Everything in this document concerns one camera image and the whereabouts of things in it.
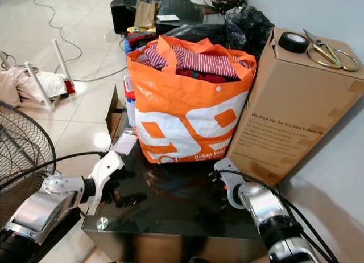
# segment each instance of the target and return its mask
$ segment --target fan grille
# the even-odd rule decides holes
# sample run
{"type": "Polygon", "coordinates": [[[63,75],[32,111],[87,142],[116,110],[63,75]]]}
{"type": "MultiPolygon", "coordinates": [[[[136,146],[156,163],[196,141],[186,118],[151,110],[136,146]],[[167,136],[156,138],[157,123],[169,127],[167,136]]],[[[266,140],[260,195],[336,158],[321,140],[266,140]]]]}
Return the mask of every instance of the fan grille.
{"type": "Polygon", "coordinates": [[[0,102],[0,226],[52,175],[55,164],[8,184],[26,170],[55,159],[55,149],[44,129],[26,114],[0,102]]]}

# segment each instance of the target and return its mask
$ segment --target gold scissors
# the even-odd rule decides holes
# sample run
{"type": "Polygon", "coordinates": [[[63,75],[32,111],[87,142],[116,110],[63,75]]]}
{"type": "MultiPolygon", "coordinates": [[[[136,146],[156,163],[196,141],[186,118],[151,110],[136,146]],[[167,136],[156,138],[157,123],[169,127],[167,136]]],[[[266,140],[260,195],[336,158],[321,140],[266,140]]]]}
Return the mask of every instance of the gold scissors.
{"type": "Polygon", "coordinates": [[[352,57],[351,55],[347,54],[346,52],[339,50],[337,48],[332,48],[330,45],[322,42],[320,39],[317,39],[314,35],[312,35],[310,32],[306,31],[305,29],[303,29],[304,32],[306,33],[308,39],[311,41],[312,43],[312,47],[310,49],[306,50],[306,53],[308,55],[308,57],[315,61],[316,63],[320,64],[320,65],[324,65],[325,67],[329,67],[329,68],[341,68],[344,71],[357,71],[360,66],[359,66],[359,62],[357,59],[355,59],[354,57],[352,57]],[[319,54],[321,54],[321,56],[323,56],[324,58],[326,58],[327,60],[329,60],[332,64],[329,63],[324,63],[322,61],[320,61],[319,59],[316,59],[315,57],[312,56],[312,50],[317,51],[319,54]],[[348,67],[347,65],[344,65],[342,63],[342,61],[337,57],[337,55],[335,54],[335,52],[340,52],[344,55],[346,55],[347,57],[349,57],[350,59],[352,59],[352,61],[355,63],[354,67],[348,67]]]}

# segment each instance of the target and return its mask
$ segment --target tile floor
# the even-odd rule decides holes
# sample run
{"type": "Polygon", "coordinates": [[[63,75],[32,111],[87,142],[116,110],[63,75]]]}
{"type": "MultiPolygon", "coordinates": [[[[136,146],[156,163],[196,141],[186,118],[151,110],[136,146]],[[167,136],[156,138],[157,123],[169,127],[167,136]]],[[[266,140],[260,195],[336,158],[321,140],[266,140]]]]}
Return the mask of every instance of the tile floor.
{"type": "MultiPolygon", "coordinates": [[[[63,26],[64,37],[82,49],[82,57],[68,63],[71,76],[78,80],[105,76],[126,66],[119,49],[120,36],[114,33],[110,11],[112,0],[37,0],[55,8],[52,24],[63,26]]],[[[58,60],[52,39],[59,42],[65,60],[78,55],[78,50],[59,37],[59,31],[48,25],[51,9],[33,4],[33,0],[0,0],[0,49],[18,63],[30,61],[45,71],[53,72],[58,60]]],[[[123,76],[127,70],[107,79],[90,83],[75,82],[76,93],[62,100],[52,113],[21,108],[34,118],[51,137],[56,155],[109,148],[111,139],[105,117],[114,86],[124,99],[123,76]]],[[[57,169],[69,175],[88,175],[97,156],[84,156],[62,161],[57,169]]],[[[77,262],[91,246],[91,240],[80,230],[81,221],[60,241],[42,262],[77,262]]],[[[96,248],[87,263],[111,260],[96,248]]]]}

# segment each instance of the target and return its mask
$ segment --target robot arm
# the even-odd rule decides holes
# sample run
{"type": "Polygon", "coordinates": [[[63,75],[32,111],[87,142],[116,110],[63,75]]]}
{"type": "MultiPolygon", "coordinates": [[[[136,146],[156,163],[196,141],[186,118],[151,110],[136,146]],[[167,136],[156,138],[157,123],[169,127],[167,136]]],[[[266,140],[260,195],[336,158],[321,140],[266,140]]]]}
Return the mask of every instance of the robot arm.
{"type": "Polygon", "coordinates": [[[303,228],[292,220],[282,202],[268,189],[245,182],[236,174],[224,170],[239,170],[230,159],[224,158],[214,165],[227,187],[227,199],[237,209],[247,209],[254,220],[271,263],[320,263],[306,239],[303,228]]]}
{"type": "Polygon", "coordinates": [[[87,203],[91,211],[96,209],[110,176],[123,166],[118,154],[111,151],[96,163],[88,179],[59,173],[46,178],[41,188],[18,208],[2,228],[1,261],[15,262],[13,257],[10,258],[12,253],[6,251],[17,245],[22,246],[22,252],[27,255],[19,254],[24,260],[16,262],[27,262],[32,256],[32,249],[41,245],[72,209],[80,203],[87,203]]]}

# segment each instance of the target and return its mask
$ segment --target red and white striped clothing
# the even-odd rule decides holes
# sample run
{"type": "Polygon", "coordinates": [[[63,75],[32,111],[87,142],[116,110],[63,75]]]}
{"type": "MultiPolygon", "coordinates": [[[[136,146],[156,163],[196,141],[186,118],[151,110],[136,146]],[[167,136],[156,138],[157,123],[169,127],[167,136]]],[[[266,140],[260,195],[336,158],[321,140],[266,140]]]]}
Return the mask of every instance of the red and white striped clothing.
{"type": "MultiPolygon", "coordinates": [[[[146,59],[141,61],[141,63],[152,68],[164,68],[167,66],[167,61],[157,52],[156,45],[152,44],[150,48],[145,50],[146,59]]],[[[226,55],[198,54],[178,46],[172,46],[172,49],[177,58],[176,69],[190,69],[192,71],[211,73],[233,79],[238,78],[234,68],[230,64],[229,57],[226,55]]],[[[239,64],[249,68],[244,61],[239,61],[239,64]]]]}

